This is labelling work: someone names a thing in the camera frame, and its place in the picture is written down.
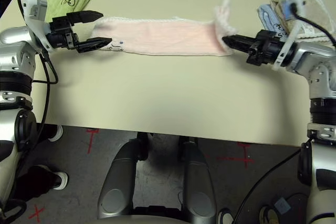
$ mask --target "black pants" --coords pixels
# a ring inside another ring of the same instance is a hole
[[[59,176],[39,166],[32,166],[29,171],[16,179],[13,199],[28,201],[39,197],[53,188]]]

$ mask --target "red cross mark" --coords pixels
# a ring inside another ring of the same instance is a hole
[[[88,148],[88,154],[91,152],[91,147],[92,147],[92,141],[93,141],[93,135],[96,133],[99,133],[99,129],[94,129],[94,130],[86,130],[86,132],[91,133],[90,136],[90,143],[89,143],[89,148]]]
[[[250,145],[249,144],[243,144],[243,143],[240,143],[240,142],[238,142],[237,144],[238,144],[238,146],[240,146],[240,147],[242,147],[244,149],[244,159],[248,160],[246,148],[250,147]],[[248,162],[244,161],[244,163],[245,163],[245,169],[247,169],[247,163]]]
[[[43,212],[45,209],[44,209],[44,207],[42,207],[40,210],[38,210],[36,205],[34,205],[34,207],[35,207],[35,213],[33,215],[29,216],[28,219],[32,219],[36,216],[37,223],[40,223],[39,213]]]
[[[242,157],[216,157],[216,159],[217,160],[243,161],[244,165],[245,165],[245,169],[247,169],[247,164],[248,163],[254,163],[254,160],[247,156],[246,148],[249,147],[250,145],[239,143],[239,142],[237,144],[238,144],[238,146],[241,146],[244,149],[244,157],[243,158]]]

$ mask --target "blue towel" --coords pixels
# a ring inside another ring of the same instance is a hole
[[[275,31],[280,40],[286,40],[287,33],[270,5],[260,5],[258,8],[258,14],[266,30]]]

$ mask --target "table surface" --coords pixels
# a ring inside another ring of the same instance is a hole
[[[86,9],[105,17],[208,21],[222,0],[91,0]],[[256,9],[269,0],[231,0],[230,23],[239,34],[262,29]],[[334,0],[324,0],[336,17]],[[24,25],[12,0],[0,30]],[[74,27],[81,40],[94,23]],[[309,122],[303,77],[245,63],[247,56],[144,56],[58,50],[51,55],[59,84],[51,87],[47,123],[145,131],[299,146]],[[37,64],[35,78],[43,78]],[[46,87],[33,85],[34,113],[44,108]]]

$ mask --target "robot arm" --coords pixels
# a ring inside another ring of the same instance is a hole
[[[102,17],[99,12],[68,13],[46,23],[47,0],[18,0],[18,3],[26,26],[0,33],[0,220],[12,190],[17,164],[38,139],[30,97],[35,55],[43,55],[51,64],[48,53],[56,48],[87,52],[111,42],[111,38],[80,42],[71,29],[75,23],[92,22]]]
[[[285,43],[272,31],[261,30],[256,38],[223,37],[228,46],[248,54],[247,63],[274,65]],[[336,223],[336,50],[308,43],[291,43],[281,56],[281,67],[306,78],[311,100],[311,123],[302,144],[298,178],[311,186],[307,223]]]

